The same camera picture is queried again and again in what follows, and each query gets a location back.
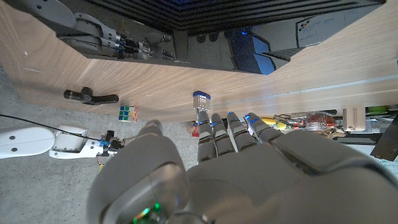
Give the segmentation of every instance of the concrete floor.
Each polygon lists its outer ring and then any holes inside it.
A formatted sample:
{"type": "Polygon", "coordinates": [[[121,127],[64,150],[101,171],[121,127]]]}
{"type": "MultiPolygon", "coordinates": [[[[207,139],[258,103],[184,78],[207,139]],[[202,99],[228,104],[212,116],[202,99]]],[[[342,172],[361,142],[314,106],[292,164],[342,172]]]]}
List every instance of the concrete floor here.
{"type": "MultiPolygon", "coordinates": [[[[121,123],[117,118],[22,102],[6,72],[0,66],[0,113],[56,126],[77,124],[119,138],[136,135],[145,124],[121,123]]],[[[27,123],[0,118],[0,128],[27,123]]],[[[176,145],[185,168],[196,164],[197,139],[187,123],[163,123],[164,135],[176,145]]],[[[61,160],[48,153],[0,160],[0,223],[86,223],[86,198],[99,172],[95,158],[61,160]]]]}

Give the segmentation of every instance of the green object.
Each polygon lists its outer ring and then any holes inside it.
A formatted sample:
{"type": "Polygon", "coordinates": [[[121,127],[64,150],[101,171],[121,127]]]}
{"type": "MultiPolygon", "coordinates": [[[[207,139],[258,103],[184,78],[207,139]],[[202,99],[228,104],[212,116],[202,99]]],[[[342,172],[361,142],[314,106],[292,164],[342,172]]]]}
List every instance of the green object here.
{"type": "Polygon", "coordinates": [[[154,212],[160,212],[162,210],[162,208],[160,207],[159,203],[156,203],[154,206],[154,212]]]}
{"type": "Polygon", "coordinates": [[[371,115],[385,114],[387,113],[387,108],[386,106],[370,106],[368,111],[368,114],[371,115]]]}

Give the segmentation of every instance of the robot finger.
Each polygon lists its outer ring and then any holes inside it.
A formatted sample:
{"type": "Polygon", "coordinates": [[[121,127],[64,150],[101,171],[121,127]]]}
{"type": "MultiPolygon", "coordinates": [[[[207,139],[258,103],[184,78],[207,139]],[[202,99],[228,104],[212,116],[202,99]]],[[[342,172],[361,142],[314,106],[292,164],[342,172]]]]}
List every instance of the robot finger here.
{"type": "Polygon", "coordinates": [[[217,155],[222,156],[229,152],[235,152],[227,130],[225,129],[223,120],[220,118],[220,116],[216,113],[211,115],[211,122],[213,122],[213,139],[216,144],[217,155]]]}
{"type": "Polygon", "coordinates": [[[241,124],[241,121],[234,112],[229,112],[227,120],[231,128],[238,152],[245,150],[253,145],[256,145],[256,140],[249,134],[246,128],[241,124]]]}
{"type": "Polygon", "coordinates": [[[270,142],[274,138],[282,135],[280,131],[268,126],[254,113],[247,114],[244,119],[260,142],[270,142]]]}
{"type": "Polygon", "coordinates": [[[199,122],[199,148],[198,163],[217,157],[216,147],[213,141],[209,117],[205,111],[198,113],[199,122]]]}

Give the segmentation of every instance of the black tool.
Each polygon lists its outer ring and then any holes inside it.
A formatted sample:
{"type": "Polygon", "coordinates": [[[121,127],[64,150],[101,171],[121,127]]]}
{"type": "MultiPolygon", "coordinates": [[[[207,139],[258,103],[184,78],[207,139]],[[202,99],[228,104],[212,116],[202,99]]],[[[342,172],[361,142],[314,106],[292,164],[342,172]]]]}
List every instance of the black tool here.
{"type": "Polygon", "coordinates": [[[78,100],[87,105],[101,105],[107,103],[117,103],[119,101],[119,97],[117,95],[93,96],[93,90],[88,87],[83,87],[83,89],[81,89],[81,93],[66,90],[63,93],[63,97],[69,100],[78,100]]]}
{"type": "Polygon", "coordinates": [[[398,156],[398,115],[377,142],[371,156],[388,161],[394,161],[398,156]]]}

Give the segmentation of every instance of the white robotic arm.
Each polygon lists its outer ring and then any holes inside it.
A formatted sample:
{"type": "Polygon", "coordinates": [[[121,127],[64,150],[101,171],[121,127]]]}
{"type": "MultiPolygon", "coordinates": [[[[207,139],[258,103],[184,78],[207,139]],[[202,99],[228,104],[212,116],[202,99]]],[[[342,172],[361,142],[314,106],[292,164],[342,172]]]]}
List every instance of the white robotic arm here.
{"type": "Polygon", "coordinates": [[[113,131],[103,136],[100,132],[70,124],[58,126],[55,132],[39,126],[0,131],[0,159],[46,151],[57,159],[113,156],[123,146],[124,140],[113,137],[113,131]]]}

